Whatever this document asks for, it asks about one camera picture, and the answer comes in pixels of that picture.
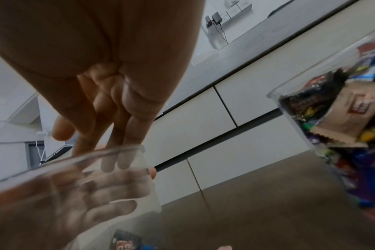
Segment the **white cabinet door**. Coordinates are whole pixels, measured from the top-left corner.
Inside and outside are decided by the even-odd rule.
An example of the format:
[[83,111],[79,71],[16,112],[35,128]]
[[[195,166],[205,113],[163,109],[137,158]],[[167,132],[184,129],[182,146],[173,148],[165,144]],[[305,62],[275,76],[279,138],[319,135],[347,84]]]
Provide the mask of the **white cabinet door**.
[[188,158],[201,189],[308,150],[281,116]]
[[200,191],[186,160],[157,173],[155,190],[161,205]]
[[142,143],[145,159],[149,166],[157,166],[235,127],[210,88],[153,123]]
[[271,90],[374,29],[375,0],[358,1],[215,87],[240,126],[276,108]]

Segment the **dark countertop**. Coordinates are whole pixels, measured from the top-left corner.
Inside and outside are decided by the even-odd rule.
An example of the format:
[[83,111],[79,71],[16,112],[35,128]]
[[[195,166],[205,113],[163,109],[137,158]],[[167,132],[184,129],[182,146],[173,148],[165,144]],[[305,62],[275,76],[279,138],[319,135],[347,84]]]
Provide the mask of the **dark countertop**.
[[375,233],[313,152],[164,205],[176,250],[375,250]]
[[162,115],[357,1],[295,0],[197,66],[190,64]]

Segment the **floor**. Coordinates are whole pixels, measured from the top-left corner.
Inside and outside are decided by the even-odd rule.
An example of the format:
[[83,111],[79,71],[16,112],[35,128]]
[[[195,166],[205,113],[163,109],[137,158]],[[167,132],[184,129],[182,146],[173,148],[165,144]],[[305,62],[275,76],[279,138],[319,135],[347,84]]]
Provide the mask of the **floor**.
[[373,250],[375,233],[312,152],[163,206],[175,250]]

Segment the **brown packet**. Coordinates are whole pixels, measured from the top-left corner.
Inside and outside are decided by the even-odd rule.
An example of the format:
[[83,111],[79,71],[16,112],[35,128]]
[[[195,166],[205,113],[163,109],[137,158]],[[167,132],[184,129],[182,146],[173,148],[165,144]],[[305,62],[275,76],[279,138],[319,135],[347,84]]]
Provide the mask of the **brown packet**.
[[375,82],[350,82],[310,132],[343,143],[355,143],[374,115]]

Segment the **window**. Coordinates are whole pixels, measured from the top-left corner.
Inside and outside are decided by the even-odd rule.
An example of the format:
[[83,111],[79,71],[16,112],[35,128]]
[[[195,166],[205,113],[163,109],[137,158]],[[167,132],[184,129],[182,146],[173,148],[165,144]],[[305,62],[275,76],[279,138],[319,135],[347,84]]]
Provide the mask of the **window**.
[[46,158],[44,142],[38,141],[38,143],[26,143],[26,149],[28,169],[39,167],[40,161]]

